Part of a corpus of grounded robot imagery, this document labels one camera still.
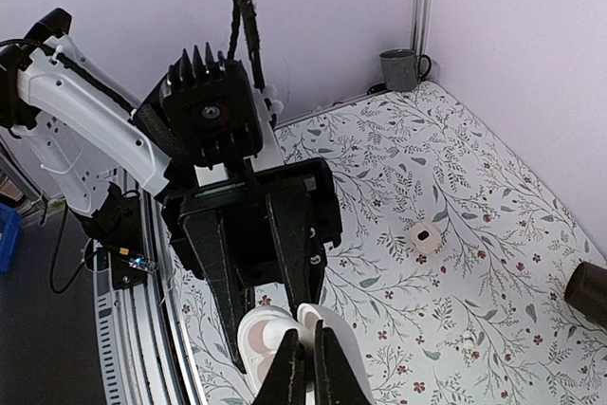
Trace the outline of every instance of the white wall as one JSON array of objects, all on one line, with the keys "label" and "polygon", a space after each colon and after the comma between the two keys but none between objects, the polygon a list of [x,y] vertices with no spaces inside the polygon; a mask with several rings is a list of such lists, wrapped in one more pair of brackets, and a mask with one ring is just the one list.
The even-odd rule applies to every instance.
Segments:
[{"label": "white wall", "polygon": [[607,0],[433,0],[433,78],[607,252]]},{"label": "white wall", "polygon": [[[283,119],[364,93],[381,81],[378,53],[410,41],[413,0],[255,1],[266,80],[285,101]],[[0,5],[0,38],[21,37],[51,9],[66,9],[73,15],[70,35],[84,54],[141,99],[183,47],[209,41],[225,52],[230,36],[231,0],[1,0]],[[241,42],[241,59],[244,49]]]}]

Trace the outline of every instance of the floral tablecloth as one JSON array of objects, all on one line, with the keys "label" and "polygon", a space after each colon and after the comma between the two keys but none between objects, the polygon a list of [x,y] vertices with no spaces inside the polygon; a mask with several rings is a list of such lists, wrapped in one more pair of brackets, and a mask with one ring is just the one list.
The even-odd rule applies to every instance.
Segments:
[{"label": "floral tablecloth", "polygon": [[[278,137],[288,161],[322,156],[333,169],[344,233],[328,252],[322,304],[352,324],[377,403],[607,403],[607,334],[562,300],[581,260],[605,262],[462,104],[422,83]],[[410,244],[420,220],[441,232],[437,253]],[[176,281],[209,403],[249,403],[209,289],[182,269]],[[267,285],[258,300],[284,305],[285,294]]]}]

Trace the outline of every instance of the wire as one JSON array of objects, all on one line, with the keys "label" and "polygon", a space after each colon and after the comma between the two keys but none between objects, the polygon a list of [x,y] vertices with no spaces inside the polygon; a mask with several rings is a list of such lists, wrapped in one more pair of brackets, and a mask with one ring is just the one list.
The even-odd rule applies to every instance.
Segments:
[{"label": "wire", "polygon": [[257,20],[255,19],[256,15],[253,0],[232,0],[232,22],[228,59],[234,59],[242,19],[247,41],[248,59],[253,70],[253,82],[256,88],[263,91],[266,83],[264,81],[264,72],[262,71],[262,61],[259,53],[259,32],[257,30]]},{"label": "wire", "polygon": [[11,128],[9,128],[7,130],[9,130],[9,135],[11,135],[13,138],[22,139],[19,135],[17,135],[15,132],[13,132]]},{"label": "wire", "polygon": [[35,40],[29,40],[28,38],[11,38],[9,40],[4,40],[3,42],[0,42],[0,47],[10,45],[36,46],[39,47],[47,56],[52,56],[55,53],[55,49],[53,49],[49,45],[45,45],[41,42],[36,42]]},{"label": "wire", "polygon": [[99,273],[103,272],[103,270],[93,270],[93,269],[91,269],[91,268],[90,268],[90,267],[89,267],[89,266],[86,264],[86,261],[90,259],[90,257],[88,257],[88,258],[86,257],[86,251],[88,250],[88,246],[90,246],[90,244],[91,244],[92,242],[93,242],[93,239],[89,237],[89,238],[88,238],[88,240],[86,241],[86,244],[84,244],[84,247],[83,247],[83,258],[81,259],[81,262],[82,262],[82,263],[84,263],[84,268],[85,268],[86,270],[88,270],[89,272],[91,272],[91,273],[93,273],[93,274],[99,274]]},{"label": "wire", "polygon": [[61,240],[64,237],[65,231],[65,222],[67,221],[67,214],[69,213],[69,208],[67,207],[67,203],[65,203],[64,213],[61,219],[61,223],[59,225],[59,234],[57,235],[57,239],[55,240],[55,247],[53,248],[53,256],[50,260],[50,269],[48,271],[48,284],[50,285],[50,289],[55,294],[64,294],[69,287],[74,283],[78,274],[83,270],[86,266],[86,261],[93,258],[100,250],[93,251],[91,254],[84,256],[81,259],[80,264],[76,267],[76,270],[72,273],[69,280],[65,283],[61,288],[57,288],[54,283],[54,275],[55,275],[55,264],[57,263],[57,256],[59,255],[59,247],[61,246]]},{"label": "wire", "polygon": [[[42,42],[36,42],[35,40],[29,40],[28,38],[11,38],[9,40],[5,40],[0,42],[0,47],[10,46],[10,45],[27,45],[27,46],[36,46],[39,47],[47,56],[52,56],[55,54],[56,49],[52,46],[46,45]],[[105,85],[98,79],[96,79],[93,75],[91,75],[84,68],[76,64],[69,57],[67,57],[62,52],[57,53],[56,59],[61,62],[65,68],[72,70],[78,76],[80,76],[87,83],[91,84],[97,90],[101,91],[103,94],[112,99],[120,108],[122,108],[127,113],[131,113],[133,110],[133,106],[129,103],[121,94],[116,92],[111,87]]]},{"label": "wire", "polygon": [[[36,200],[36,202],[40,201],[43,199],[44,197],[44,193],[41,190],[40,191],[40,197]],[[43,227],[46,223],[46,215],[48,214],[48,201],[44,202],[45,204],[43,204],[42,206],[42,213],[40,214],[40,220],[38,220],[38,226],[39,227]]]},{"label": "wire", "polygon": [[122,194],[122,197],[126,198],[131,193],[133,194],[133,197],[135,197],[135,198],[141,197],[141,193],[139,193],[139,190],[136,190],[136,189],[127,190],[126,192],[124,192]]}]

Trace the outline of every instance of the screw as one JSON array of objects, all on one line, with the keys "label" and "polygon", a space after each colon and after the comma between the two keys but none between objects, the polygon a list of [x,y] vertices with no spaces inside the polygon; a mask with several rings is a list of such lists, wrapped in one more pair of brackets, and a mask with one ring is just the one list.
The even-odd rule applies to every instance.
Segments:
[{"label": "screw", "polygon": [[221,116],[221,110],[217,106],[205,106],[202,108],[202,117],[208,120],[215,120]]}]

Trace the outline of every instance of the red flower pattern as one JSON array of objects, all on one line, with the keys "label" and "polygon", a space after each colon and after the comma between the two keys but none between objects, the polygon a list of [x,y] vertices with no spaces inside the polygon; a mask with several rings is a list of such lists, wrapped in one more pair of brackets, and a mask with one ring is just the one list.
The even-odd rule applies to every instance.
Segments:
[{"label": "red flower pattern", "polygon": [[259,305],[272,305],[272,298],[269,298],[267,294],[262,296],[262,299],[258,303]]},{"label": "red flower pattern", "polygon": [[414,391],[416,391],[418,394],[423,393],[424,391],[426,391],[426,383],[424,383],[423,381],[416,381],[414,383]]}]

